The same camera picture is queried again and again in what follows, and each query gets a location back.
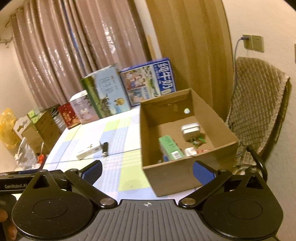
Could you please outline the green snack wrapper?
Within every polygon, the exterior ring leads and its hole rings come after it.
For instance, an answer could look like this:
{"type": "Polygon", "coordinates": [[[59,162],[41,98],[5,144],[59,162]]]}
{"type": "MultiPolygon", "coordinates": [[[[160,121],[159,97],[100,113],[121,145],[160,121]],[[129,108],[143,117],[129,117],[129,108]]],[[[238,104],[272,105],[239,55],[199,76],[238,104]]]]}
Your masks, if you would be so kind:
{"type": "Polygon", "coordinates": [[[206,141],[204,138],[197,138],[197,137],[194,137],[194,138],[190,138],[190,143],[197,149],[199,148],[201,145],[203,144],[206,144],[206,141]]]}

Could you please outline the green white medicine box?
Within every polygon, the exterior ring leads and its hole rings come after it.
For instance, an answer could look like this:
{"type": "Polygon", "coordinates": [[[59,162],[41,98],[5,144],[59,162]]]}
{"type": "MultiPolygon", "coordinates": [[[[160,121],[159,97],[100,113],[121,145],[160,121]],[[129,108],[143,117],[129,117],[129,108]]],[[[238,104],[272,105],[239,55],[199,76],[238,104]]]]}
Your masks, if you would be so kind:
{"type": "Polygon", "coordinates": [[[159,138],[159,149],[163,155],[164,162],[175,161],[185,157],[181,149],[168,135],[159,138]]]}

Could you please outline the white knitted cloth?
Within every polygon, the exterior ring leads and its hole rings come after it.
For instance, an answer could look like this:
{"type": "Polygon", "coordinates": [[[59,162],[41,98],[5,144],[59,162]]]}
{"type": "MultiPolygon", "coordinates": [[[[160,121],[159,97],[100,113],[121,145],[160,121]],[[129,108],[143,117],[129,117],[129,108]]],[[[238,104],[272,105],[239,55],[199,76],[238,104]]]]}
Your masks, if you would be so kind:
{"type": "Polygon", "coordinates": [[[194,147],[189,147],[184,150],[185,156],[194,156],[197,154],[197,150],[194,147]]]}

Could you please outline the white flat medicine box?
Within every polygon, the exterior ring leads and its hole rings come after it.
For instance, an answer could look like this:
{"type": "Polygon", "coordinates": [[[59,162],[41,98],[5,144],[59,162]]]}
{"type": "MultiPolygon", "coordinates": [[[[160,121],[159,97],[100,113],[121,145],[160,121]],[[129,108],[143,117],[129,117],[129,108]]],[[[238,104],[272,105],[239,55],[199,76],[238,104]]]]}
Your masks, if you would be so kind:
{"type": "Polygon", "coordinates": [[[87,146],[86,148],[82,149],[81,151],[79,151],[76,155],[76,158],[78,160],[82,160],[88,156],[90,156],[91,154],[94,154],[96,152],[99,152],[100,150],[102,150],[102,146],[101,144],[90,144],[89,146],[87,146]]]}

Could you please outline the checkered table cloth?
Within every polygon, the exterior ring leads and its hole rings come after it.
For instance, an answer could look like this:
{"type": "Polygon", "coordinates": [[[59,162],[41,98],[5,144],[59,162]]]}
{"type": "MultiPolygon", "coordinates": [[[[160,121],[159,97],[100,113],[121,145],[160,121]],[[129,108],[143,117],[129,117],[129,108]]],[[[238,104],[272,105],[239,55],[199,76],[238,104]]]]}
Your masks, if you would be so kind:
{"type": "Polygon", "coordinates": [[[157,198],[142,170],[138,107],[64,130],[44,168],[62,171],[82,169],[95,160],[103,164],[102,175],[94,184],[100,191],[117,201],[157,198]],[[80,147],[95,139],[108,143],[107,157],[99,151],[78,160],[76,155],[80,147]]]}

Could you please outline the small tin can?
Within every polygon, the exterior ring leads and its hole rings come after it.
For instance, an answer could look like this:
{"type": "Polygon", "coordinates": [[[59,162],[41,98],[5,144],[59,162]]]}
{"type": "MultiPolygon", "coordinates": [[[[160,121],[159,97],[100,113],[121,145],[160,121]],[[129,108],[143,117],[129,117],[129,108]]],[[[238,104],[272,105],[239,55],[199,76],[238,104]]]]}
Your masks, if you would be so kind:
{"type": "Polygon", "coordinates": [[[193,138],[198,138],[200,136],[200,125],[198,123],[190,123],[181,126],[181,132],[183,138],[186,141],[190,141],[193,138]]]}

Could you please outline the open cardboard box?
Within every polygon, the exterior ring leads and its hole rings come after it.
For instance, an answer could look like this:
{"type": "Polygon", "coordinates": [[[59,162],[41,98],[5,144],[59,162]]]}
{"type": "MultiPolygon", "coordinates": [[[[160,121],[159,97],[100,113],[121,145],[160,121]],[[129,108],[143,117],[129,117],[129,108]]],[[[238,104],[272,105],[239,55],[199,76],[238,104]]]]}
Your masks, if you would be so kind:
{"type": "Polygon", "coordinates": [[[139,111],[142,169],[157,197],[201,186],[193,175],[193,164],[200,160],[210,167],[233,170],[239,140],[218,114],[192,89],[143,101],[139,111]],[[159,138],[170,136],[184,151],[192,147],[182,135],[181,126],[198,123],[206,144],[197,150],[207,152],[175,161],[163,161],[159,138]]]}

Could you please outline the red gift box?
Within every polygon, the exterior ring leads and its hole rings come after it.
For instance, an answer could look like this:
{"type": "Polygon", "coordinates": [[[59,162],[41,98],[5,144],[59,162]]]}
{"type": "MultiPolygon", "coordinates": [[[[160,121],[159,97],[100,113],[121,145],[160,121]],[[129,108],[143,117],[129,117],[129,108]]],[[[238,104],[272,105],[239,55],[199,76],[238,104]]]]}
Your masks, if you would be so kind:
{"type": "Polygon", "coordinates": [[[58,112],[61,114],[67,129],[74,128],[81,124],[69,102],[59,106],[58,112]]]}

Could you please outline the white humidifier box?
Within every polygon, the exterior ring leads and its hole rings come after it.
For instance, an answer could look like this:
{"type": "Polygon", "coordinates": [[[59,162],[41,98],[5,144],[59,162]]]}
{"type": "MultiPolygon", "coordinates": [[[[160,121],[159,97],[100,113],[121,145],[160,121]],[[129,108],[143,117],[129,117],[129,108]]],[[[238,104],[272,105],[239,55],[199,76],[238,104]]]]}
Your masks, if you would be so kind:
{"type": "Polygon", "coordinates": [[[99,120],[86,90],[74,94],[69,102],[82,125],[99,120]]]}

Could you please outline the green milk carton box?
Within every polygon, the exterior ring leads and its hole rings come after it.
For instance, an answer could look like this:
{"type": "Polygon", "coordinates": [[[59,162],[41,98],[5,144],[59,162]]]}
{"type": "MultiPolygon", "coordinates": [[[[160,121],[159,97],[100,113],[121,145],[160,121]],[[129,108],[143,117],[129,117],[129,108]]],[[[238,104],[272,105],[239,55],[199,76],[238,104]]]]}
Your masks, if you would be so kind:
{"type": "Polygon", "coordinates": [[[96,70],[80,80],[99,118],[131,109],[130,101],[115,64],[96,70]]]}

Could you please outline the quilted beige chair cover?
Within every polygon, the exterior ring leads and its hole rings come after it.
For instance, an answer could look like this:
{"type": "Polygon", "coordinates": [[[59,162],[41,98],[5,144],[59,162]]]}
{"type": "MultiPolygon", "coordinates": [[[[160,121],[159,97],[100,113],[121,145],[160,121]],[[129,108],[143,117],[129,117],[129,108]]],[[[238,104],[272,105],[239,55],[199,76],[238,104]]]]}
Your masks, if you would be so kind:
{"type": "Polygon", "coordinates": [[[262,155],[275,126],[285,117],[290,77],[268,62],[249,57],[236,60],[236,87],[227,125],[240,140],[235,167],[253,165],[246,147],[262,155]]]}

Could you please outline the blue milk carton box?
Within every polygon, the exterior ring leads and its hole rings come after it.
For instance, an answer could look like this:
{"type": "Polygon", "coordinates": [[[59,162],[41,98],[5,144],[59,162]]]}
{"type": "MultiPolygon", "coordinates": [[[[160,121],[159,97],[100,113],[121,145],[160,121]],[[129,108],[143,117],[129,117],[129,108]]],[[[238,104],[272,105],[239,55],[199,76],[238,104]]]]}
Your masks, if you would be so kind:
{"type": "Polygon", "coordinates": [[[176,92],[169,58],[148,61],[119,72],[131,106],[142,101],[176,92]]]}

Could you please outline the pink shiny curtain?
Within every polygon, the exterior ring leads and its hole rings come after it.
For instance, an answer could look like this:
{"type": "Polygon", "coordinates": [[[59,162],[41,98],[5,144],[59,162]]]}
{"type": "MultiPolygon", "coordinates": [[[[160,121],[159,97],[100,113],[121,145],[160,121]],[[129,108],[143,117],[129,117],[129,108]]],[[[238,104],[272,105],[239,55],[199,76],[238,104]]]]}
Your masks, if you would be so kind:
{"type": "Polygon", "coordinates": [[[24,1],[10,25],[27,85],[42,108],[68,102],[89,73],[151,59],[133,1],[24,1]]]}

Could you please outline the brown curtain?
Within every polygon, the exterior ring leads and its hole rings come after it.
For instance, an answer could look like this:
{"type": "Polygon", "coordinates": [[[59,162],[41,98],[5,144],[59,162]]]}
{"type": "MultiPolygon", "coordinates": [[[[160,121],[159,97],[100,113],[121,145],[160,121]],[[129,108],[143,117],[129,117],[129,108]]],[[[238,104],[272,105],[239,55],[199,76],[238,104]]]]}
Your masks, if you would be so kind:
{"type": "Polygon", "coordinates": [[[233,88],[232,44],[222,1],[147,1],[177,90],[192,88],[226,119],[233,88]]]}

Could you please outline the wall socket with plug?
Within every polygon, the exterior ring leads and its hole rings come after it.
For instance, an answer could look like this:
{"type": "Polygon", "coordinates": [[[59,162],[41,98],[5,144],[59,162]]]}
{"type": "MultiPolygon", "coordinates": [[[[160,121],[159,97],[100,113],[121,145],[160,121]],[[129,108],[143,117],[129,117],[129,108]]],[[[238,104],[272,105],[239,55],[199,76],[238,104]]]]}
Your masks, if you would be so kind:
{"type": "Polygon", "coordinates": [[[243,35],[242,40],[243,40],[245,49],[253,50],[252,36],[251,35],[243,35]]]}

